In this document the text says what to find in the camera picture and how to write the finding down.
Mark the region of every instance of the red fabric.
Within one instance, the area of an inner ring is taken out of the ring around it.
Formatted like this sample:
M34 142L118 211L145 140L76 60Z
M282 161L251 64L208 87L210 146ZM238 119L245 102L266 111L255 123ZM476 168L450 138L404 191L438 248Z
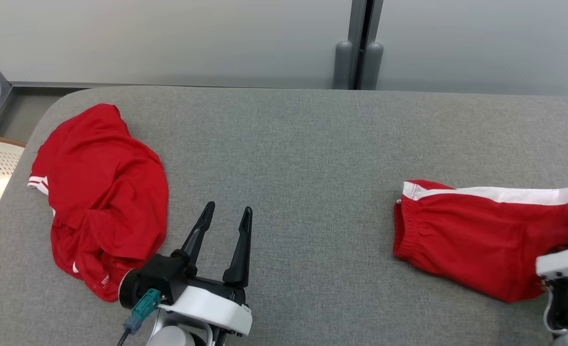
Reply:
M113 105L93 106L58 126L38 150L28 185L48 193L54 209L55 263L108 302L117 300L126 272L165 239L163 166L130 136Z
M411 180L425 189L453 188ZM535 261L568 238L568 202L538 205L440 193L394 206L394 254L506 302L534 298L543 290Z

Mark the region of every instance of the gray fabric surface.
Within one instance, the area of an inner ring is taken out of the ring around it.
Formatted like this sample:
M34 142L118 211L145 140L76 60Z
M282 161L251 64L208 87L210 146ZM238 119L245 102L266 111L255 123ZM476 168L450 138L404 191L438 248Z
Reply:
M227 345L547 344L545 297L508 305L392 254L405 179L568 186L568 99L341 90L105 87L45 114L0 202L0 346L114 345L128 311L53 263L47 197L25 187L38 147L95 103L119 107L165 165L179 247L205 204L198 260L219 279L254 209L249 337ZM151 326L129 337L147 340Z

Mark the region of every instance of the teal connector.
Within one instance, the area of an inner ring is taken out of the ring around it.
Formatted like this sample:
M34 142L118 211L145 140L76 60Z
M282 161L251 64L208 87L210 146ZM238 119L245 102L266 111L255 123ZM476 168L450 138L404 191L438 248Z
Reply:
M141 300L132 308L132 316L126 318L124 322L124 335L134 335L143 321L149 316L150 313L158 309L158 305L162 302L161 293L153 288L150 288Z
M150 313L158 309L158 305L162 302L161 293L153 288L148 289L147 293L141 297L141 300L132 308L132 315L144 321Z

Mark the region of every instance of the black cable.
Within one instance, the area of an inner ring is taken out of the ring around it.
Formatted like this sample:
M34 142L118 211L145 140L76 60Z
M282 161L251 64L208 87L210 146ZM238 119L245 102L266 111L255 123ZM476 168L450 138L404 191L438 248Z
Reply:
M124 334L121 336L120 341L117 343L117 346L122 346L124 344L124 341L126 341L126 337L128 337L129 334L130 334L130 328L126 328Z

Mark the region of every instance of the white wall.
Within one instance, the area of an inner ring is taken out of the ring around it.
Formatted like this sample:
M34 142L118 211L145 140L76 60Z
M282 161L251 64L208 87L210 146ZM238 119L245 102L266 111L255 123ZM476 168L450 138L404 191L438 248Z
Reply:
M0 0L11 82L331 88L351 0Z
M568 95L568 0L384 0L378 89Z

